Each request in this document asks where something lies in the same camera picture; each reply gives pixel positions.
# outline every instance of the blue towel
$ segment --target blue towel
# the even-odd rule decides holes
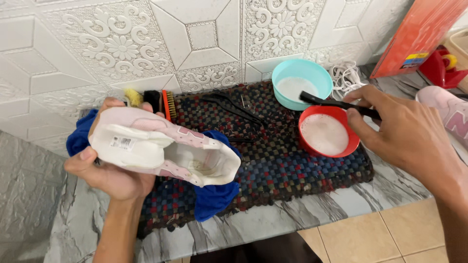
[[[88,115],[76,122],[76,130],[66,139],[66,150],[70,156],[74,156],[89,146],[88,133],[96,114],[97,110],[91,110]]]
[[[83,151],[89,146],[88,133],[97,110],[91,110],[88,115],[76,122],[76,130],[68,136],[66,140],[66,149],[70,156]],[[204,135],[216,139],[231,148],[239,157],[241,153],[229,144],[227,137],[219,131],[205,131]],[[203,222],[210,219],[215,214],[223,211],[231,203],[233,198],[239,193],[239,184],[230,182],[225,185],[206,185],[199,187],[194,185],[197,199],[195,201],[195,219]]]
[[[216,139],[229,146],[239,157],[241,153],[229,144],[227,137],[219,131],[205,131],[204,135]],[[206,185],[199,187],[194,185],[197,199],[195,201],[195,219],[203,222],[215,214],[223,211],[239,193],[239,184],[230,182],[224,185]]]

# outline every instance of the soapy water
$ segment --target soapy water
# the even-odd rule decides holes
[[[342,153],[349,143],[346,128],[326,114],[307,116],[300,125],[304,140],[316,151],[326,155]]]
[[[287,77],[278,82],[276,89],[286,98],[301,102],[299,95],[302,91],[318,96],[318,89],[308,80],[301,77]]]

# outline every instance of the checkered mat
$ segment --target checkered mat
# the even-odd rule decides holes
[[[240,105],[242,97],[246,108],[267,120],[268,127],[246,121],[217,104],[200,101],[204,94],[175,98],[176,124],[198,132],[218,130],[228,137],[254,141],[233,143],[242,154],[242,164],[234,179],[239,182],[241,191],[218,215],[372,180],[372,163],[362,146],[343,158],[312,157],[300,149],[297,139],[300,112],[278,103],[271,82],[231,88],[226,92]],[[139,237],[151,233],[153,228],[167,227],[173,231],[176,226],[194,220],[196,198],[190,183],[157,177],[153,191],[143,204]]]

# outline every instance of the shoe size tag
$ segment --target shoe size tag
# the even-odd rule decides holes
[[[189,169],[200,169],[202,167],[202,162],[200,161],[189,161]]]
[[[112,138],[112,141],[110,142],[110,146],[121,148],[131,152],[136,142],[136,139],[114,136],[114,138]]]

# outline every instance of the hand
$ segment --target hand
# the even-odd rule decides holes
[[[124,106],[125,104],[116,98],[106,98],[91,125],[89,135],[94,131],[99,116],[104,110]],[[140,108],[153,112],[152,106],[147,102],[141,104]],[[157,114],[164,117],[164,114],[160,112]],[[66,160],[65,170],[84,179],[91,187],[99,188],[118,200],[145,197],[153,189],[156,175],[127,171],[109,163],[96,166],[94,165],[96,158],[97,152],[91,146],[88,146],[81,153]]]
[[[373,106],[382,118],[377,132],[357,110],[347,111],[348,125],[367,148],[416,177],[436,196],[462,191],[467,167],[453,149],[437,109],[387,95],[372,85],[350,92],[343,101],[356,99],[361,99],[359,106]]]

